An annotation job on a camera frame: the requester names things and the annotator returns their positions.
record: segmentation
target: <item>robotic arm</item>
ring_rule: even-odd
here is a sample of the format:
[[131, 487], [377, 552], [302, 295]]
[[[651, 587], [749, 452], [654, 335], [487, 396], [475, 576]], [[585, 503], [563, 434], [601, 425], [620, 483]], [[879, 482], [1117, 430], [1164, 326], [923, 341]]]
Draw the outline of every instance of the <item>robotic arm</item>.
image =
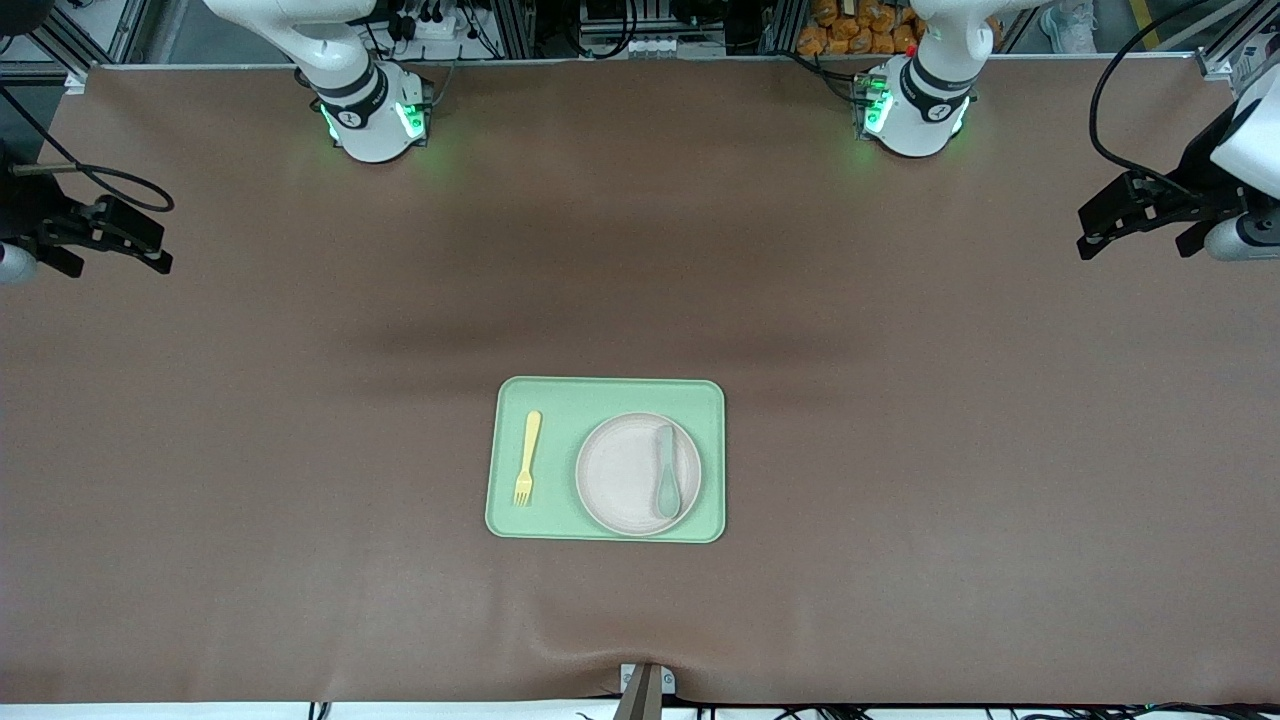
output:
[[[32, 32], [52, 9], [54, 0], [0, 0], [0, 35]], [[56, 165], [26, 164], [0, 138], [0, 284], [29, 281], [40, 263], [78, 278], [84, 260], [68, 247], [128, 255], [168, 274], [173, 256], [160, 249], [164, 227], [114, 190], [90, 205], [64, 195], [54, 174], [83, 172], [84, 168], [52, 140], [13, 94], [0, 87], [0, 95], [69, 160]], [[105, 168], [97, 172], [131, 177], [168, 201], [168, 206], [142, 205], [147, 209], [161, 213], [173, 209], [173, 197], [154, 183]]]
[[1129, 170], [1080, 208], [1080, 259], [1112, 241], [1170, 223], [1194, 223], [1178, 236], [1190, 258], [1280, 258], [1280, 65], [1249, 86], [1183, 151], [1167, 178]]
[[297, 63], [320, 96], [334, 142], [356, 160], [384, 163], [426, 141], [430, 86], [374, 60], [348, 20], [375, 0], [205, 0], [214, 14], [242, 26]]
[[1043, 0], [913, 0], [929, 24], [914, 56], [896, 55], [868, 74], [879, 76], [869, 104], [859, 109], [863, 132], [899, 155], [923, 158], [960, 131], [969, 90], [991, 56], [987, 18]]

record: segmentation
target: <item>table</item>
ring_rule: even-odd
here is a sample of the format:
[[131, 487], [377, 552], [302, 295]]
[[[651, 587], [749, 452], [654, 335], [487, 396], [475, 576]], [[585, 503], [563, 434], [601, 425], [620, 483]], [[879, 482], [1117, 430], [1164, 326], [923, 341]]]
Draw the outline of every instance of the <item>table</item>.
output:
[[[54, 132], [174, 273], [4, 292], [0, 698], [1280, 700], [1280, 264], [1076, 258], [1101, 69], [906, 160], [785, 61], [467, 67], [378, 167], [288, 72], [95, 72]], [[1137, 59], [1103, 133], [1228, 101]], [[490, 536], [516, 374], [718, 382], [724, 536]]]

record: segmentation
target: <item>metal bracket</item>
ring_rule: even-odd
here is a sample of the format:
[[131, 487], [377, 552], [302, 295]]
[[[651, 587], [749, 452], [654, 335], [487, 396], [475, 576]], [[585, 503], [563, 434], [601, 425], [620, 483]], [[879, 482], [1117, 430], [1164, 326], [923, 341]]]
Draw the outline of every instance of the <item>metal bracket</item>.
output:
[[1196, 64], [1199, 65], [1201, 76], [1207, 81], [1231, 79], [1231, 61], [1213, 61], [1201, 47], [1196, 51]]
[[63, 81], [63, 88], [65, 88], [67, 95], [84, 95], [84, 78], [67, 73], [67, 79]]
[[[676, 674], [662, 665], [658, 665], [657, 670], [662, 673], [662, 694], [676, 694]], [[627, 685], [631, 683], [631, 678], [635, 675], [635, 664], [628, 662], [622, 666], [622, 676], [618, 683], [620, 692], [627, 692]]]
[[676, 675], [666, 667], [650, 662], [623, 665], [622, 701], [613, 720], [662, 720], [662, 696], [668, 684], [675, 693]]

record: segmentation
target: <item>plate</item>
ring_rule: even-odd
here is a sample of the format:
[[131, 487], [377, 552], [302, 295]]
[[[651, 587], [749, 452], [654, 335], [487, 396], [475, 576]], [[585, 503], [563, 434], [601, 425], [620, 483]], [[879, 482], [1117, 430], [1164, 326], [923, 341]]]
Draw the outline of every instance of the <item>plate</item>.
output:
[[[680, 514], [658, 514], [658, 430], [675, 432]], [[588, 514], [614, 533], [645, 537], [673, 528], [698, 502], [703, 464], [685, 428], [653, 413], [627, 413], [599, 425], [577, 454], [577, 496]]]

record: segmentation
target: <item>sneaker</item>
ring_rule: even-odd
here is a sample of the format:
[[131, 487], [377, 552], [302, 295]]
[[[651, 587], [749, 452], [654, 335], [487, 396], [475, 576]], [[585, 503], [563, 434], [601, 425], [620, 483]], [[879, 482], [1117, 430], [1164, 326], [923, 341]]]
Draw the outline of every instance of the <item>sneaker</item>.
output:
[[1055, 53], [1066, 55], [1093, 55], [1098, 51], [1093, 45], [1093, 31], [1098, 20], [1093, 17], [1093, 3], [1080, 3], [1070, 13], [1062, 12], [1056, 4], [1041, 12], [1041, 29], [1048, 36], [1048, 44]]

